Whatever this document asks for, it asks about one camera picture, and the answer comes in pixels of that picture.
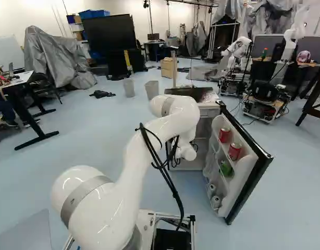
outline red can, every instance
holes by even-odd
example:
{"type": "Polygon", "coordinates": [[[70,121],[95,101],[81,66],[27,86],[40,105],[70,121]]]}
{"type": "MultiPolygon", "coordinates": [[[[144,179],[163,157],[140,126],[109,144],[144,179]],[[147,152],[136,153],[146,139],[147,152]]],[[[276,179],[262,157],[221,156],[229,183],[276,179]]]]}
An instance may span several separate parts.
{"type": "Polygon", "coordinates": [[[231,133],[231,130],[230,130],[229,128],[222,127],[222,128],[220,129],[219,136],[218,136],[219,140],[220,140],[222,143],[228,142],[230,133],[231,133]]]}
{"type": "Polygon", "coordinates": [[[240,143],[233,142],[229,145],[228,156],[232,161],[236,161],[239,158],[241,148],[240,143]]]}

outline whiteboard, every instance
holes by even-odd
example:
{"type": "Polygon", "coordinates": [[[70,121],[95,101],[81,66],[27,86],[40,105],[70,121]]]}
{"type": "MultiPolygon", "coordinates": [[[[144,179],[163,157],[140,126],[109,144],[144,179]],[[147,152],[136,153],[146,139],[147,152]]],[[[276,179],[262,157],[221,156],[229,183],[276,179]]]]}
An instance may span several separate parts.
{"type": "Polygon", "coordinates": [[[8,71],[8,64],[14,69],[24,68],[24,55],[14,35],[0,37],[0,65],[8,71]]]}

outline trash can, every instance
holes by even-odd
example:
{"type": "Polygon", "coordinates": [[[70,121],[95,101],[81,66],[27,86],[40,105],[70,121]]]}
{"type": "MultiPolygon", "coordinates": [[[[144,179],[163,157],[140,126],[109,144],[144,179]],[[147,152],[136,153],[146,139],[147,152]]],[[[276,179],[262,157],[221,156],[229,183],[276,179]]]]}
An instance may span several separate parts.
{"type": "Polygon", "coordinates": [[[125,96],[126,97],[134,97],[134,86],[133,86],[133,81],[131,79],[125,79],[123,82],[124,86],[124,91],[125,91],[125,96]]]}
{"type": "Polygon", "coordinates": [[[145,89],[147,97],[149,100],[159,95],[159,82],[158,81],[149,81],[145,84],[145,89]]]}

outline wall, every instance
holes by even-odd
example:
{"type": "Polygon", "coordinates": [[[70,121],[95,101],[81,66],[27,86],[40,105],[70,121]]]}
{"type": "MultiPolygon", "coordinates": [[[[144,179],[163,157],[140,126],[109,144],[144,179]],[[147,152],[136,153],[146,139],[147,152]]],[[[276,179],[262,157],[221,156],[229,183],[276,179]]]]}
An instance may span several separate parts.
{"type": "Polygon", "coordinates": [[[60,31],[50,0],[0,1],[0,36],[14,34],[19,45],[23,45],[24,30],[30,25],[52,35],[65,34],[63,29],[60,31]]]}
{"type": "MultiPolygon", "coordinates": [[[[143,0],[64,0],[67,11],[78,13],[86,9],[106,9],[110,14],[131,14],[134,22],[136,37],[141,42],[147,41],[147,34],[151,33],[149,9],[143,8],[143,0]]],[[[153,32],[159,33],[165,39],[168,30],[168,7],[164,0],[151,0],[153,32]]],[[[197,22],[197,7],[195,9],[195,23],[197,22]]],[[[205,7],[200,7],[199,21],[205,19],[207,30],[210,14],[205,15],[205,7]]],[[[191,30],[194,17],[193,5],[169,2],[169,22],[172,35],[179,36],[179,26],[186,24],[186,31],[191,30]]]]}

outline gray floor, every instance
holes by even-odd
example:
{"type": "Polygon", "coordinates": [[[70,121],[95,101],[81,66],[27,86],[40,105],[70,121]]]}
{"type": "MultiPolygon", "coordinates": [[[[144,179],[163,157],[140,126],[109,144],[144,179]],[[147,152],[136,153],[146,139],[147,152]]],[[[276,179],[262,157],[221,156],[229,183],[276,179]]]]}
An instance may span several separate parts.
{"type": "MultiPolygon", "coordinates": [[[[192,64],[203,62],[194,60],[192,64]]],[[[180,59],[179,67],[189,66],[190,60],[180,59]]],[[[191,83],[185,76],[179,74],[178,85],[191,83]]],[[[136,73],[132,79],[137,93],[134,98],[124,97],[122,82],[99,77],[95,87],[64,96],[63,105],[58,101],[48,104],[47,108],[57,111],[43,116],[40,124],[46,132],[59,130],[58,136],[18,152],[14,151],[16,145],[35,136],[31,129],[2,140],[0,233],[48,208],[53,249],[61,249],[68,233],[51,209],[55,178],[69,167],[85,164],[116,180],[122,170],[124,146],[134,129],[139,122],[154,118],[148,110],[144,83],[158,80],[161,91],[172,83],[157,69],[136,73]],[[88,96],[94,90],[117,96],[94,99],[88,96]]],[[[208,82],[194,84],[216,87],[208,82]]],[[[229,110],[238,103],[233,97],[222,99],[229,110]]],[[[292,102],[290,113],[271,125],[256,121],[245,126],[275,160],[230,227],[213,215],[200,172],[171,174],[186,213],[196,214],[197,249],[320,249],[320,120],[307,116],[297,128],[294,124],[303,104],[301,100],[292,102]]],[[[241,112],[236,117],[242,123],[251,121],[241,112]]],[[[153,168],[145,177],[141,208],[178,213],[169,188],[153,168]]]]}

